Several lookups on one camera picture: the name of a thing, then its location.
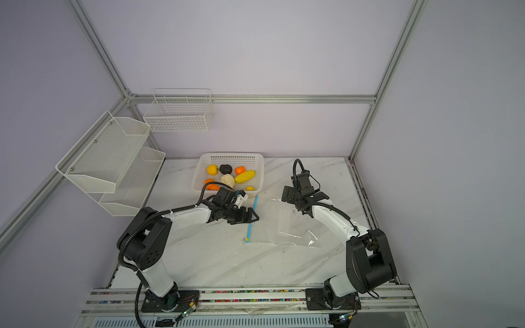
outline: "white wire basket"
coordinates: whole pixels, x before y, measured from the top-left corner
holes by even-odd
[[[216,175],[209,175],[206,169],[208,166],[215,164],[220,167],[223,164],[228,164],[232,166],[232,169],[235,170],[236,167],[244,166],[246,170],[254,170],[255,176],[250,180],[244,183],[236,183],[235,190],[244,190],[248,186],[253,187],[254,191],[246,191],[246,194],[250,196],[255,196],[263,188],[264,183],[264,158],[261,154],[253,153],[206,153],[199,158],[197,167],[195,168],[195,173],[193,174],[192,179],[192,188],[197,192],[202,191],[204,186],[204,181],[207,179],[213,179],[214,181],[221,182],[221,177],[223,174],[218,172]],[[211,194],[216,194],[217,191],[206,190],[204,192],[205,196]]]
[[[112,216],[135,216],[144,206],[161,169],[166,153],[142,147],[117,190],[97,199],[89,195]]]
[[[209,89],[151,89],[154,100],[144,115],[153,132],[208,131],[213,118]]]
[[[68,153],[55,166],[58,172],[85,193],[116,192],[150,134],[148,124],[131,118],[113,117],[106,112],[101,119],[107,120],[106,124],[80,155],[64,166]]]

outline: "white robotic arm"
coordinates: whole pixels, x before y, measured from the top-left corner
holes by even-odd
[[[301,173],[296,173],[296,166]],[[310,183],[310,172],[299,159],[293,164],[293,187],[285,186],[281,200],[294,204],[298,211],[326,225],[346,245],[346,270],[324,282],[323,294],[328,308],[337,309],[357,293],[370,291],[397,275],[386,235],[379,229],[359,225],[334,207],[329,197]]]
[[[117,242],[119,264],[132,269],[159,304],[159,310],[171,312],[177,307],[179,292],[166,271],[162,254],[172,229],[226,219],[230,224],[252,223],[259,219],[252,208],[243,207],[248,199],[222,185],[217,194],[203,199],[204,188],[197,204],[157,212],[150,207],[139,211]]]
[[[297,164],[301,166],[299,174],[296,174]],[[252,223],[259,219],[252,208],[242,206],[248,199],[244,191],[237,193],[227,185],[213,183],[223,187],[216,195],[203,200],[204,188],[211,183],[205,184],[195,205],[163,212],[149,207],[141,209],[117,243],[119,264],[136,272],[148,289],[146,297],[158,304],[155,312],[173,311],[180,303],[177,285],[167,273],[161,258],[171,229],[219,219],[226,219],[230,224]],[[358,299],[358,293],[370,293],[373,288],[396,276],[386,235],[379,229],[368,230],[359,225],[334,207],[320,187],[314,190],[310,172],[304,169],[299,159],[293,165],[292,183],[293,187],[284,187],[281,200],[294,204],[298,211],[322,222],[346,245],[345,272],[327,279],[322,293],[315,294],[324,296],[324,308],[357,311],[358,306],[353,300]],[[353,307],[345,308],[349,302],[353,303]]]

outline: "transparent plastic sheet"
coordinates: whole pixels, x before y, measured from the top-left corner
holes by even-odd
[[[252,223],[249,243],[319,247],[322,224],[298,212],[293,204],[274,197],[259,196],[255,212],[259,221]]]

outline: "marble table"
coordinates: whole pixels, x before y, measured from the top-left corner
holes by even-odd
[[[172,228],[162,259],[180,287],[319,284],[345,270],[345,246],[333,233],[315,219],[299,215],[292,204],[280,201],[283,187],[291,186],[294,160],[265,158],[264,185],[256,207],[260,221],[253,224],[252,242],[244,242],[248,225],[229,225],[225,220],[180,230]],[[369,226],[344,158],[301,160],[337,208],[357,223]],[[198,193],[191,189],[191,180],[196,164],[197,160],[166,160],[147,206],[165,210],[195,203]],[[270,231],[276,223],[291,235],[307,236],[311,230],[317,238],[313,246],[317,247],[254,242],[257,238],[268,239],[257,229]],[[138,285],[139,280],[130,269],[119,267],[111,288]]]

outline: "lavender wall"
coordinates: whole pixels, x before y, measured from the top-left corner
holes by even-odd
[[[145,113],[149,105],[139,104]],[[153,133],[167,157],[209,152],[348,156],[368,104],[216,104],[207,132]]]
[[[432,0],[356,164],[429,327],[524,327],[525,2]]]
[[[63,0],[0,5],[0,227],[119,94]],[[1,326],[71,327],[128,218],[69,182],[0,260]]]
[[[413,0],[85,0],[135,93],[375,94]]]

